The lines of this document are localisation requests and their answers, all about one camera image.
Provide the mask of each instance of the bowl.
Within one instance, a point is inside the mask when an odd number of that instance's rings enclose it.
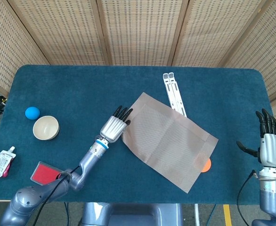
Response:
[[[50,115],[40,117],[33,125],[33,134],[39,140],[51,140],[58,134],[58,131],[58,121]]]

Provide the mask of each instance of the gray robot arm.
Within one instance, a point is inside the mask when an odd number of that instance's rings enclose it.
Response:
[[[75,171],[73,172],[67,169],[66,172],[63,173],[63,175],[67,175],[67,179],[64,179],[65,176],[63,176],[47,185],[25,187],[18,190],[9,206],[6,208],[0,225],[25,226],[35,209],[46,201],[56,187],[54,193],[48,199],[48,202],[67,194],[69,187],[75,191],[81,190],[87,175],[109,148],[108,144],[116,142],[130,124],[130,120],[124,121],[127,119],[132,109],[128,111],[127,108],[124,108],[122,111],[121,109],[122,106],[119,106],[113,116],[109,118],[102,127],[98,139],[80,161],[79,166],[82,170],[82,174],[79,175]]]
[[[258,152],[237,145],[244,152],[258,157],[263,169],[256,177],[260,181],[260,209],[269,214],[270,220],[256,219],[252,226],[276,226],[276,119],[262,109],[256,112],[260,121],[260,150]]]

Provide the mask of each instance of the blue ball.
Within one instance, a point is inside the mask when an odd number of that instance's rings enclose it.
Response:
[[[36,120],[40,115],[40,111],[37,107],[28,107],[25,111],[25,115],[28,119]]]

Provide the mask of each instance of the cable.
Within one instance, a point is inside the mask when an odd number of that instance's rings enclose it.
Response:
[[[67,226],[69,226],[69,203],[64,202],[66,213],[67,213]]]
[[[241,187],[240,191],[238,192],[238,195],[237,195],[237,199],[236,199],[236,205],[237,205],[237,210],[241,216],[241,218],[243,219],[243,221],[245,222],[245,224],[247,226],[249,226],[249,224],[247,223],[247,221],[245,220],[245,218],[243,217],[242,213],[241,213],[241,210],[240,210],[240,207],[238,205],[238,200],[239,200],[239,197],[240,197],[240,194],[241,194],[241,191],[243,189],[243,187],[245,186],[245,184],[248,182],[248,180],[254,175],[256,174],[255,170],[252,170],[252,172],[249,174],[248,178],[245,180],[245,182],[243,183],[243,186]]]
[[[77,226],[81,226],[82,223],[82,218],[80,219],[80,221],[78,222]]]
[[[73,169],[70,173],[73,173],[74,171],[76,171],[80,166],[77,166],[75,169]],[[45,201],[43,202],[42,206],[40,207],[39,209],[39,212],[38,214],[36,215],[36,218],[35,218],[35,221],[33,223],[32,226],[35,226],[36,225],[36,222],[38,221],[39,219],[39,216],[41,214],[41,211],[43,209],[43,207],[45,206],[46,202],[49,200],[49,198],[52,196],[52,194],[55,192],[55,190],[57,189],[57,187],[67,178],[68,176],[64,176],[64,178],[58,182],[58,184],[53,188],[52,192],[50,193],[50,195],[48,195],[47,199],[45,199]]]
[[[208,218],[208,221],[207,221],[206,226],[209,226],[209,222],[210,222],[210,220],[211,220],[212,214],[213,214],[213,212],[214,212],[214,210],[215,210],[216,207],[217,207],[217,205],[214,204],[214,207],[213,207],[213,209],[212,209],[212,211],[211,211],[211,214],[209,215],[209,218]]]

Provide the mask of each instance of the table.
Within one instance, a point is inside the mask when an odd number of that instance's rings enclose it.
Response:
[[[0,151],[16,147],[7,178],[0,178],[0,199],[24,186],[39,161],[65,170],[75,168],[118,105],[131,106],[142,92],[169,105],[162,74],[174,72],[187,116],[219,139],[212,167],[188,194],[141,162],[118,140],[92,170],[80,192],[68,202],[236,203],[237,193],[257,159],[235,142],[257,149],[256,110],[271,107],[261,74],[253,69],[25,65],[14,78],[0,125]],[[32,134],[35,121],[25,117],[36,106],[41,116],[58,119],[60,132],[49,141]],[[259,203],[259,182],[242,191],[241,204]]]

